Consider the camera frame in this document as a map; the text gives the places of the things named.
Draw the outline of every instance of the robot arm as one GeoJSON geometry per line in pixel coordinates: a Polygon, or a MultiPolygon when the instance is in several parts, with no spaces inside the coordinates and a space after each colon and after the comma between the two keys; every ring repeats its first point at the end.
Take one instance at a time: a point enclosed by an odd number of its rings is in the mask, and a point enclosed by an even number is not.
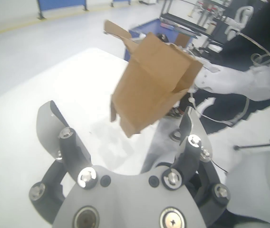
{"type": "Polygon", "coordinates": [[[253,11],[254,10],[252,6],[241,7],[237,10],[235,19],[227,17],[225,23],[233,28],[241,30],[245,28],[247,22],[249,21],[249,19],[253,14],[253,11]]]}
{"type": "Polygon", "coordinates": [[[198,73],[196,88],[217,94],[240,94],[253,101],[270,99],[270,66],[251,67],[246,72],[211,64],[198,58],[204,67],[198,73]]]}
{"type": "MultiPolygon", "coordinates": [[[[37,123],[54,115],[50,105],[48,102],[39,109],[37,123]]],[[[60,112],[55,116],[64,119],[60,112]]],[[[57,119],[49,125],[59,128],[57,119]]],[[[59,149],[60,156],[42,181],[30,189],[30,200],[53,228],[209,227],[226,209],[230,193],[220,183],[211,162],[212,147],[191,107],[182,118],[180,130],[180,148],[173,164],[163,162],[135,176],[92,165],[85,145],[69,126],[59,131],[52,146],[39,131],[44,148],[49,153],[59,149]],[[201,184],[192,196],[185,183],[196,172],[201,184]],[[66,173],[76,184],[64,198],[60,182],[66,173]]]]}

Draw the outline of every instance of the cable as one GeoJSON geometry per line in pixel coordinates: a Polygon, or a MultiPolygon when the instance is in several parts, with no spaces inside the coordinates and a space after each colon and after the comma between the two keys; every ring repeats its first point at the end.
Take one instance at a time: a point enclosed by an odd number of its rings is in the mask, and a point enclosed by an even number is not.
{"type": "Polygon", "coordinates": [[[244,35],[241,32],[239,32],[238,34],[241,35],[242,37],[246,38],[247,40],[251,41],[252,43],[254,43],[256,46],[258,46],[260,49],[264,50],[270,56],[270,52],[267,49],[265,49],[263,46],[261,46],[260,44],[258,44],[256,41],[254,41],[252,38],[244,35]]]}
{"type": "Polygon", "coordinates": [[[233,118],[233,119],[231,119],[231,120],[228,120],[228,121],[219,121],[219,120],[215,120],[215,119],[212,119],[212,118],[210,118],[210,117],[208,117],[208,116],[206,116],[206,115],[200,113],[200,112],[197,110],[197,107],[196,107],[196,104],[195,104],[195,98],[193,98],[193,93],[192,93],[192,92],[190,92],[189,102],[191,102],[191,103],[193,104],[195,111],[196,111],[197,113],[199,113],[199,115],[201,115],[201,116],[203,116],[203,117],[205,117],[205,118],[208,118],[209,120],[214,121],[214,122],[216,122],[216,123],[222,123],[222,124],[226,124],[226,125],[228,125],[228,126],[231,126],[231,125],[233,125],[234,123],[236,123],[238,120],[240,120],[240,119],[246,114],[246,112],[247,112],[247,110],[248,110],[248,107],[249,107],[249,102],[250,102],[250,100],[249,100],[249,98],[246,98],[246,103],[245,103],[245,107],[244,107],[243,111],[242,111],[239,115],[237,115],[235,118],[233,118]]]}
{"type": "Polygon", "coordinates": [[[253,62],[254,66],[265,66],[270,63],[270,59],[265,62],[262,62],[263,58],[267,56],[269,56],[269,54],[260,55],[260,54],[255,53],[251,55],[251,61],[253,62]]]}
{"type": "Polygon", "coordinates": [[[212,160],[212,162],[213,162],[218,168],[220,168],[220,169],[223,170],[224,172],[228,173],[228,171],[226,171],[226,170],[224,170],[222,167],[218,166],[213,160],[212,160]]]}

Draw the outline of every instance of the white robot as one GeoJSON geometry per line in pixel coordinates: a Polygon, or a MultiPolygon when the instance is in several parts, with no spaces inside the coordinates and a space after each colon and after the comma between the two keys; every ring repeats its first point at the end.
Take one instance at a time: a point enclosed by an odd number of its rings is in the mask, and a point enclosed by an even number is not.
{"type": "Polygon", "coordinates": [[[237,33],[240,32],[243,28],[245,28],[247,22],[251,19],[254,8],[253,4],[256,0],[248,0],[247,5],[244,7],[240,7],[236,11],[235,18],[227,17],[225,19],[225,23],[229,26],[225,30],[225,34],[227,35],[227,40],[230,41],[234,37],[236,37],[237,33]]]}

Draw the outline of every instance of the machine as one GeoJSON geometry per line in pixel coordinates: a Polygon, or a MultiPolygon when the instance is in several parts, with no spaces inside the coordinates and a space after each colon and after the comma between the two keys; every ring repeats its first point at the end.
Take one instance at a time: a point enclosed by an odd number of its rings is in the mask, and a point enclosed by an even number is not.
{"type": "Polygon", "coordinates": [[[211,144],[191,107],[180,128],[172,163],[159,159],[146,173],[118,175],[92,165],[75,130],[55,103],[47,102],[38,111],[36,129],[54,163],[30,189],[30,201],[54,228],[210,227],[225,211],[230,193],[220,183],[211,144]],[[65,198],[60,182],[66,173],[76,184],[65,198]]]}

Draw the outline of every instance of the white table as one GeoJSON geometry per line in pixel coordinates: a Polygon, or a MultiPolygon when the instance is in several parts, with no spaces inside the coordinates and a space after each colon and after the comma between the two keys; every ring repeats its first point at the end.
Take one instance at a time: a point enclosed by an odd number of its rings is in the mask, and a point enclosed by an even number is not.
{"type": "MultiPolygon", "coordinates": [[[[54,159],[36,135],[37,111],[54,100],[91,153],[93,164],[121,174],[138,174],[156,124],[128,139],[109,122],[110,95],[127,62],[88,49],[0,97],[0,227],[50,227],[28,198],[54,159]]],[[[63,192],[75,182],[66,176],[63,192]]]]}

